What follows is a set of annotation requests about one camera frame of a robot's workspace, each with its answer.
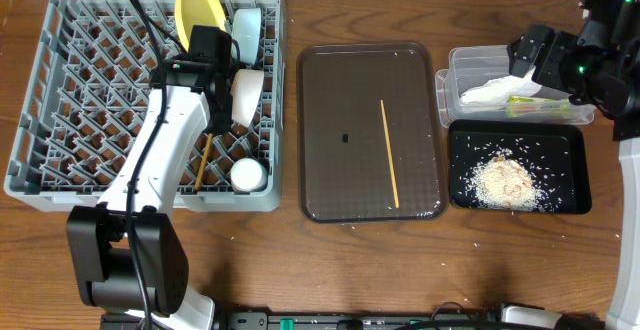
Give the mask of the white pink bowl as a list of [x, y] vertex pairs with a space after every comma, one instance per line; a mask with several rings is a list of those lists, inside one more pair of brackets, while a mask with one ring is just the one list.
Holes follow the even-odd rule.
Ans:
[[263, 82], [262, 71], [241, 69], [236, 73], [231, 87], [234, 122], [245, 128], [250, 127], [261, 98]]

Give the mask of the green snack wrapper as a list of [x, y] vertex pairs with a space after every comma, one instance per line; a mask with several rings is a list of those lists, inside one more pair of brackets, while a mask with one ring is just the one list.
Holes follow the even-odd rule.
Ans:
[[568, 99], [554, 100], [538, 97], [511, 96], [507, 101], [506, 114], [509, 118], [531, 114], [564, 114], [567, 112], [569, 105]]

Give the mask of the light blue bowl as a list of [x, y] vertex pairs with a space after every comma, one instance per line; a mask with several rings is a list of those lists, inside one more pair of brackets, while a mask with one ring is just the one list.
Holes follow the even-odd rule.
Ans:
[[258, 57], [262, 12], [259, 8], [239, 9], [232, 23], [232, 39], [238, 46], [232, 45], [232, 57], [244, 64], [253, 66]]

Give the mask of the yellow plate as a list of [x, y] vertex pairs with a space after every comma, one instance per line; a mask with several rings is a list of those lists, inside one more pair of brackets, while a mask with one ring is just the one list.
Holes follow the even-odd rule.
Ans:
[[188, 50], [193, 27], [217, 27], [226, 31], [226, 15], [219, 0], [175, 0], [175, 25], [178, 39]]

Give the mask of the small white cup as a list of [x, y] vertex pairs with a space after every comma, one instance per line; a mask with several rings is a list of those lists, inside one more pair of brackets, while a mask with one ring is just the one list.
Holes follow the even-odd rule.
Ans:
[[243, 158], [232, 166], [230, 180], [235, 192], [261, 191], [267, 185], [267, 171], [258, 161]]

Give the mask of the rice food waste pile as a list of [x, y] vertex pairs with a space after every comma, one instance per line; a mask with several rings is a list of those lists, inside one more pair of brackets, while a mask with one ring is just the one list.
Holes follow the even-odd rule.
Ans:
[[551, 157], [534, 152], [540, 140], [522, 136], [467, 136], [461, 155], [453, 157], [452, 201], [474, 209], [556, 212], [568, 203], [561, 182], [566, 170], [554, 170]]

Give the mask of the wooden chopstick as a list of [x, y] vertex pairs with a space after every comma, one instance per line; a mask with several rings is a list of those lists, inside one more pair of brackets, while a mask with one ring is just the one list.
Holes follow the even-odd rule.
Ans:
[[390, 132], [389, 132], [389, 127], [388, 127], [388, 121], [387, 121], [387, 115], [386, 115], [386, 108], [385, 108], [385, 103], [383, 99], [380, 99], [380, 111], [381, 111], [381, 117], [382, 117], [382, 123], [383, 123], [383, 131], [384, 131], [384, 137], [385, 137], [385, 145], [386, 145], [386, 153], [387, 153], [387, 159], [388, 159], [388, 167], [389, 167], [389, 175], [390, 175], [390, 179], [391, 179], [391, 188], [392, 188], [392, 194], [393, 194], [393, 200], [394, 200], [394, 208], [399, 209], [400, 208], [400, 201], [399, 201], [399, 194], [398, 194], [398, 188], [397, 188], [397, 181], [396, 181], [396, 173], [395, 173], [395, 166], [394, 166], [394, 159], [393, 159], [393, 153], [392, 153], [392, 146], [391, 146], [391, 139], [390, 139]]
[[200, 162], [200, 165], [199, 165], [199, 169], [198, 169], [198, 173], [197, 173], [197, 177], [196, 177], [196, 181], [195, 181], [195, 186], [194, 186], [195, 192], [198, 192], [201, 189], [202, 182], [203, 182], [203, 177], [204, 177], [204, 172], [205, 172], [206, 166], [208, 164], [208, 157], [209, 157], [212, 141], [213, 141], [213, 133], [209, 133], [207, 135], [206, 144], [205, 144], [205, 147], [204, 147], [204, 151], [203, 151], [203, 154], [202, 154], [201, 162]]

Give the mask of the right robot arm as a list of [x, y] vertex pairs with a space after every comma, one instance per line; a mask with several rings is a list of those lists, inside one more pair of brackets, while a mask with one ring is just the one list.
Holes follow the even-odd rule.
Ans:
[[608, 329], [639, 326], [639, 0], [580, 0], [579, 34], [532, 25], [507, 47], [509, 72], [592, 105], [613, 123], [624, 213]]

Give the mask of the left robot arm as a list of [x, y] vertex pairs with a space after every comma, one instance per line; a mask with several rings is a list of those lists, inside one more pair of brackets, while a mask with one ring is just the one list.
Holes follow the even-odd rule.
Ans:
[[210, 329], [213, 300], [189, 284], [173, 228], [177, 189], [196, 140], [230, 131], [231, 36], [196, 25], [188, 50], [160, 62], [144, 123], [115, 180], [66, 223], [82, 302], [140, 318], [143, 329]]

